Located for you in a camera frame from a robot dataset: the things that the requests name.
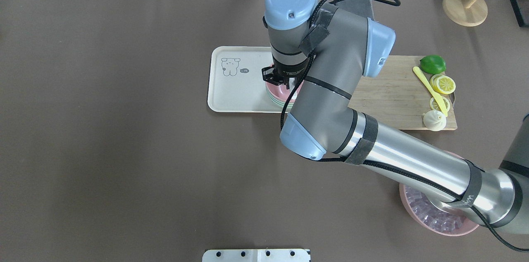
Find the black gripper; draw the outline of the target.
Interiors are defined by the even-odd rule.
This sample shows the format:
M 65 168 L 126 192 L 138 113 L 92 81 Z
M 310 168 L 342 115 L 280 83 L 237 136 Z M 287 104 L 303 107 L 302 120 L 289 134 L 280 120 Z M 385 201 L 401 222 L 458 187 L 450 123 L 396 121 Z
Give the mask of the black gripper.
M 273 64 L 269 67 L 262 68 L 262 79 L 265 82 L 279 86 L 284 85 L 285 90 L 290 90 L 291 78 L 301 78 L 309 63 L 309 59 L 299 62 L 295 65 L 282 64 L 273 57 Z

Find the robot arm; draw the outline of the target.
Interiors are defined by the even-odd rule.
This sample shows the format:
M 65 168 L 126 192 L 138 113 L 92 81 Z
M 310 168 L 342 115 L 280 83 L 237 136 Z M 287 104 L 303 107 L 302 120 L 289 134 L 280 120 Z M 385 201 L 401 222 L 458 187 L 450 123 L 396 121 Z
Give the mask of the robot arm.
M 296 79 L 300 89 L 280 140 L 301 157 L 365 166 L 460 209 L 496 233 L 528 234 L 528 117 L 498 169 L 485 171 L 349 108 L 361 77 L 376 77 L 393 44 L 394 30 L 328 3 L 265 0 L 274 64 L 263 79 Z

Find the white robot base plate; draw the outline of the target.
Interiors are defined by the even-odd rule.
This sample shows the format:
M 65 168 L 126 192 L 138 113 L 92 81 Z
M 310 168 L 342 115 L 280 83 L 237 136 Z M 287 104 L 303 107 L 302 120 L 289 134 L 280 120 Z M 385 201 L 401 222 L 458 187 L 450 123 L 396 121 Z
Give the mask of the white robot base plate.
M 309 249 L 211 249 L 202 257 L 202 262 L 311 262 Z

